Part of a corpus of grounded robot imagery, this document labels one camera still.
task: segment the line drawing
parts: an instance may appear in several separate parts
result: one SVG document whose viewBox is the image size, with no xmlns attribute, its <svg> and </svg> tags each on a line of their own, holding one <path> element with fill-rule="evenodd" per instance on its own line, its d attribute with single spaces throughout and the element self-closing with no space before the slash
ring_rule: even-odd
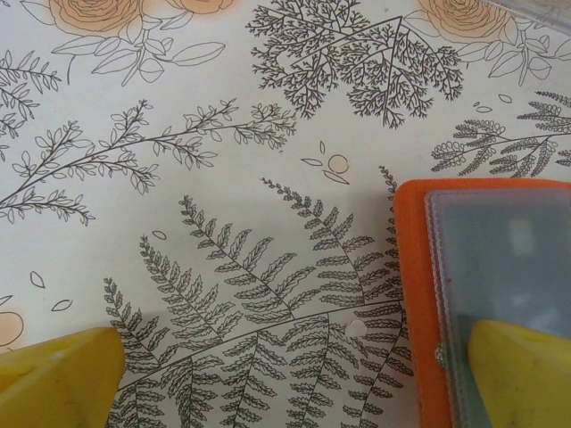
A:
<svg viewBox="0 0 571 428">
<path fill-rule="evenodd" d="M 78 122 L 68 122 L 54 132 L 48 130 L 46 137 L 35 139 L 39 153 L 29 148 L 13 163 L 12 169 L 22 177 L 22 182 L 0 196 L 0 218 L 13 224 L 16 218 L 24 219 L 29 211 L 41 214 L 50 210 L 64 221 L 78 216 L 81 224 L 87 226 L 95 217 L 82 203 L 83 194 L 70 197 L 64 189 L 42 194 L 43 184 L 51 180 L 83 181 L 86 176 L 111 178 L 122 174 L 140 194 L 148 193 L 159 179 L 155 174 L 159 165 L 140 165 L 133 150 L 138 145 L 152 148 L 157 157 L 170 152 L 180 165 L 191 170 L 212 167 L 211 159 L 218 156 L 201 150 L 205 139 L 222 142 L 222 134 L 232 132 L 238 144 L 253 142 L 274 150 L 281 149 L 295 133 L 294 114 L 276 104 L 254 105 L 246 121 L 232 122 L 233 113 L 238 110 L 235 102 L 233 99 L 220 101 L 219 107 L 198 107 L 195 113 L 184 115 L 186 125 L 179 131 L 168 126 L 157 136 L 143 136 L 139 132 L 148 125 L 145 114 L 153 108 L 146 100 L 111 115 L 113 127 L 109 139 L 97 142 L 86 139 Z"/>
<path fill-rule="evenodd" d="M 72 304 L 73 300 L 63 299 L 55 303 L 51 310 L 52 312 L 62 312 L 63 310 L 69 309 Z"/>
<path fill-rule="evenodd" d="M 175 38 L 165 37 L 164 33 L 182 29 L 195 13 L 225 9 L 232 4 L 231 0 L 218 4 L 195 0 L 123 0 L 119 1 L 120 7 L 116 3 L 92 8 L 72 0 L 52 0 L 48 5 L 21 1 L 36 21 L 79 36 L 52 51 L 52 54 L 70 55 L 68 84 L 71 65 L 77 57 L 93 56 L 99 61 L 91 74 L 123 72 L 121 85 L 125 86 L 136 74 L 153 83 L 163 74 L 165 66 L 192 67 L 212 61 L 226 47 L 220 42 L 199 42 L 173 53 Z"/>
<path fill-rule="evenodd" d="M 396 183 L 385 167 L 380 167 L 380 172 L 391 202 Z M 312 213 L 313 217 L 307 211 L 323 206 L 322 201 L 313 204 L 287 187 L 269 180 L 263 183 L 292 202 L 304 221 L 321 220 L 319 211 L 323 208 Z M 302 208 L 296 205 L 300 198 Z M 389 248 L 378 253 L 380 256 L 375 252 L 346 255 L 344 260 L 337 255 L 318 256 L 310 269 L 294 269 L 288 264 L 295 257 L 291 252 L 269 264 L 264 261 L 271 238 L 248 243 L 250 229 L 233 232 L 232 223 L 217 228 L 217 219 L 207 219 L 190 197 L 179 205 L 183 207 L 183 223 L 192 229 L 190 239 L 198 240 L 197 250 L 206 251 L 211 262 L 197 268 L 212 269 L 220 282 L 204 284 L 200 274 L 191 268 L 183 270 L 155 250 L 152 238 L 146 236 L 139 243 L 141 256 L 174 317 L 149 317 L 140 309 L 135 311 L 118 285 L 111 278 L 104 280 L 107 312 L 125 343 L 127 370 L 135 375 L 120 386 L 107 426 L 166 428 L 162 406 L 169 399 L 176 403 L 184 428 L 208 423 L 263 426 L 277 397 L 288 403 L 280 408 L 290 428 L 323 426 L 321 420 L 338 400 L 341 402 L 336 404 L 343 408 L 345 417 L 342 427 L 381 426 L 378 415 L 387 400 L 404 387 L 405 378 L 412 376 L 394 218 L 387 226 Z M 337 223 L 338 211 L 333 208 L 329 219 L 322 221 L 333 228 L 327 233 L 342 242 L 341 249 L 368 245 L 370 237 L 345 237 L 351 232 L 353 215 L 348 217 L 350 221 Z M 331 249 L 339 251 L 338 246 Z M 350 263 L 345 271 L 353 278 L 350 291 L 350 280 L 340 280 L 339 286 L 322 284 L 315 294 L 333 305 L 327 310 L 314 306 L 317 310 L 313 313 L 298 313 L 291 302 L 299 300 L 304 291 L 290 300 L 280 297 L 280 285 L 292 278 L 300 282 L 298 287 L 303 287 L 302 281 L 309 276 L 330 279 L 335 273 L 336 279 L 342 271 L 330 271 L 331 266 L 348 267 Z M 285 281 L 280 283 L 278 276 Z M 384 284 L 376 284 L 380 277 Z M 217 299 L 221 287 L 235 290 L 238 283 L 243 285 L 236 300 Z M 348 299 L 352 294 L 358 297 Z M 367 332 L 361 337 L 347 336 L 346 326 L 335 321 L 339 313 L 362 319 Z M 224 399 L 218 408 L 216 398 Z"/>
<path fill-rule="evenodd" d="M 271 0 L 247 28 L 264 40 L 252 50 L 262 89 L 283 89 L 304 119 L 344 83 L 354 113 L 398 128 L 408 113 L 425 118 L 433 87 L 448 101 L 462 91 L 456 51 L 433 48 L 403 16 L 372 23 L 356 0 Z"/>
<path fill-rule="evenodd" d="M 0 298 L 0 307 L 11 300 L 13 294 Z M 16 342 L 24 333 L 24 319 L 11 310 L 0 312 L 0 348 L 8 347 Z"/>
<path fill-rule="evenodd" d="M 571 60 L 571 40 L 552 46 L 548 28 L 490 4 L 467 0 L 458 7 L 452 0 L 420 0 L 420 5 L 423 9 L 405 21 L 426 36 L 463 44 L 460 60 L 489 62 L 488 78 L 513 76 L 522 86 L 530 75 L 545 80 L 553 66 Z"/>
<path fill-rule="evenodd" d="M 0 58 L 0 139 L 18 137 L 18 129 L 34 119 L 34 110 L 39 103 L 30 99 L 30 95 L 42 95 L 51 90 L 57 92 L 61 80 L 57 71 L 50 71 L 48 67 L 49 62 L 42 63 L 34 51 L 25 55 L 18 65 L 10 50 Z M 9 148 L 0 144 L 2 162 L 6 161 L 3 150 Z"/>
<path fill-rule="evenodd" d="M 46 288 L 46 284 L 44 283 L 44 278 L 42 278 L 42 276 L 35 270 L 32 270 L 29 273 L 29 281 L 32 283 L 32 285 L 34 285 L 37 288 Z"/>
<path fill-rule="evenodd" d="M 517 115 L 519 120 L 534 122 L 535 132 L 508 136 L 507 129 L 494 120 L 464 120 L 456 126 L 454 141 L 438 144 L 433 149 L 432 157 L 437 163 L 432 171 L 462 167 L 459 175 L 465 176 L 488 164 L 493 175 L 537 177 L 548 167 L 555 153 L 559 156 L 556 164 L 571 167 L 571 149 L 558 150 L 561 144 L 568 143 L 566 137 L 571 136 L 571 117 L 564 111 L 564 108 L 571 109 L 571 99 L 552 92 L 536 94 L 541 101 L 529 103 L 533 110 Z"/>
<path fill-rule="evenodd" d="M 326 154 L 326 145 L 323 141 L 319 142 L 319 152 L 322 155 Z M 323 167 L 325 163 L 327 164 L 326 169 L 322 169 L 323 175 L 334 181 L 336 183 L 340 183 L 342 185 L 348 185 L 349 182 L 341 177 L 341 175 L 345 174 L 349 170 L 349 161 L 345 158 L 342 154 L 334 154 L 330 156 L 326 162 L 314 159 L 314 158 L 303 158 L 302 162 L 307 163 L 311 167 Z"/>
</svg>

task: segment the orange case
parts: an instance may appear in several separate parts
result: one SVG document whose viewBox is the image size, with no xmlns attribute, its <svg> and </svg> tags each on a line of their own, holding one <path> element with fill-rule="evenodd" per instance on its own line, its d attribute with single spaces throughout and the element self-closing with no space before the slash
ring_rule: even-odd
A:
<svg viewBox="0 0 571 428">
<path fill-rule="evenodd" d="M 441 335 L 426 225 L 426 193 L 433 190 L 554 187 L 571 190 L 570 183 L 532 178 L 412 180 L 398 188 L 394 197 L 394 216 L 423 428 L 452 427 L 446 375 L 434 356 Z"/>
</svg>

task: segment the orange flower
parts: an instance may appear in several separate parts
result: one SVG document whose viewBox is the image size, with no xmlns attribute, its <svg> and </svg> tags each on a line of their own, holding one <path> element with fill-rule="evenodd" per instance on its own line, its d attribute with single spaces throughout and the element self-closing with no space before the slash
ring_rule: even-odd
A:
<svg viewBox="0 0 571 428">
<path fill-rule="evenodd" d="M 167 0 L 178 9 L 194 13 L 213 13 L 229 7 L 234 0 Z"/>
<path fill-rule="evenodd" d="M 451 42 L 497 40 L 509 14 L 481 0 L 418 0 L 440 35 Z"/>
<path fill-rule="evenodd" d="M 81 36 L 118 36 L 121 28 L 140 15 L 139 0 L 49 0 L 63 31 Z"/>
</svg>

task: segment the clear plastic lid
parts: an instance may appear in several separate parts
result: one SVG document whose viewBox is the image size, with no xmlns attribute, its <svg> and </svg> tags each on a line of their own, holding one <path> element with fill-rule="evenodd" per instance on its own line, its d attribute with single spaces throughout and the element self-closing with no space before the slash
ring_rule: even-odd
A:
<svg viewBox="0 0 571 428">
<path fill-rule="evenodd" d="M 571 36 L 571 0 L 485 0 Z"/>
<path fill-rule="evenodd" d="M 492 428 L 469 335 L 497 319 L 571 338 L 571 192 L 435 191 L 426 214 L 454 426 Z"/>
</svg>

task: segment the yellow object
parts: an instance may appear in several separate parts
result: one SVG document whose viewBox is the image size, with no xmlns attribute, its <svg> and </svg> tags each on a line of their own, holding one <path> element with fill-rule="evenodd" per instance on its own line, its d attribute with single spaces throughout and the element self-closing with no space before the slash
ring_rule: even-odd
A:
<svg viewBox="0 0 571 428">
<path fill-rule="evenodd" d="M 480 321 L 468 356 L 494 428 L 571 426 L 571 341 Z"/>
<path fill-rule="evenodd" d="M 0 426 L 103 428 L 124 361 L 114 328 L 0 355 Z"/>
</svg>

